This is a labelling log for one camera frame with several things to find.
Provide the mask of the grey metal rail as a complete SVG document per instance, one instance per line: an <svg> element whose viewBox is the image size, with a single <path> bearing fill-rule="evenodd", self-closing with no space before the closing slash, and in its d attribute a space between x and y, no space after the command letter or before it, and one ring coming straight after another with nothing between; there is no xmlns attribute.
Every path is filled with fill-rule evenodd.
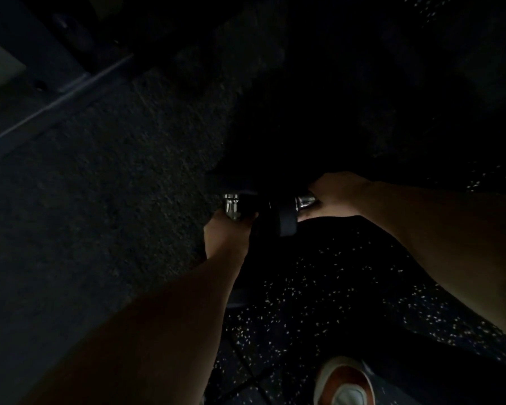
<svg viewBox="0 0 506 405"><path fill-rule="evenodd" d="M14 105L0 114L0 157L129 80L135 67L130 54L103 71L77 82L69 91L36 105Z"/></svg>

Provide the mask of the white and orange shoe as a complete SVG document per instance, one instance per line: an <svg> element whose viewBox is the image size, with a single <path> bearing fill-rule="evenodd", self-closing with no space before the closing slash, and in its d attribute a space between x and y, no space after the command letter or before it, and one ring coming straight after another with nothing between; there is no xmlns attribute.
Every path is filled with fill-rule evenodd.
<svg viewBox="0 0 506 405"><path fill-rule="evenodd" d="M364 365L346 356L326 361L317 373L313 405L376 405Z"/></svg>

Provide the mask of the person's left forearm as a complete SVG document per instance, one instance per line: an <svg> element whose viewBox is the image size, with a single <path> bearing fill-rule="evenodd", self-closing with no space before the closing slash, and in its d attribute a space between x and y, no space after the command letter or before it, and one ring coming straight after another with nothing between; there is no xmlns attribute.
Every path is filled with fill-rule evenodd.
<svg viewBox="0 0 506 405"><path fill-rule="evenodd" d="M245 251L216 252L87 335L19 405L201 405Z"/></svg>

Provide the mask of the black dumbbell with chrome handle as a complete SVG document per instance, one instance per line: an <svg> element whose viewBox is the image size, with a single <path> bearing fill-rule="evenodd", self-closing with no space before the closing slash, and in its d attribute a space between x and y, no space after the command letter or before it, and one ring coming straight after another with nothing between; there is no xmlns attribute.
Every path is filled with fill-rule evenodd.
<svg viewBox="0 0 506 405"><path fill-rule="evenodd" d="M239 222L255 215L258 190L251 176L212 170L205 175L205 183L211 194L220 196L222 208L230 220ZM255 261L248 255L232 287L227 309L250 305L255 299L256 284Z"/></svg>
<svg viewBox="0 0 506 405"><path fill-rule="evenodd" d="M299 213L317 203L317 198L306 193L285 195L269 202L268 233L273 237L291 237L297 232Z"/></svg>

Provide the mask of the person's right forearm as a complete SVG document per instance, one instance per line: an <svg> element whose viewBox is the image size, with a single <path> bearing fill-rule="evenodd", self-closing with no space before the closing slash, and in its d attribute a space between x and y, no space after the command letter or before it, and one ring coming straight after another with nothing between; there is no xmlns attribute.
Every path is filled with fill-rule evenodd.
<svg viewBox="0 0 506 405"><path fill-rule="evenodd" d="M369 183L362 217L446 291L506 334L506 196Z"/></svg>

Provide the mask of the person's left hand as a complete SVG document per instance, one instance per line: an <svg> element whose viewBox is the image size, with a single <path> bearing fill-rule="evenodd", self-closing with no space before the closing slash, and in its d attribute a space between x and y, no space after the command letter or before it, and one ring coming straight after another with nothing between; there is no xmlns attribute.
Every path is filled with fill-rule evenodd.
<svg viewBox="0 0 506 405"><path fill-rule="evenodd" d="M241 266L249 251L252 226L228 227L223 221L223 209L217 209L203 229L207 259L224 258Z"/></svg>

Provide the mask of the person's right hand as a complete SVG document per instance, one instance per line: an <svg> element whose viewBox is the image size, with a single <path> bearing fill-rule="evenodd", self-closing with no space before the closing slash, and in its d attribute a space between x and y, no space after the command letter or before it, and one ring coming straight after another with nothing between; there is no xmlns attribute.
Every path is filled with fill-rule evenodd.
<svg viewBox="0 0 506 405"><path fill-rule="evenodd" d="M322 217L362 216L361 198L372 184L351 172L325 173L309 185L309 191L317 198L311 208L322 208Z"/></svg>

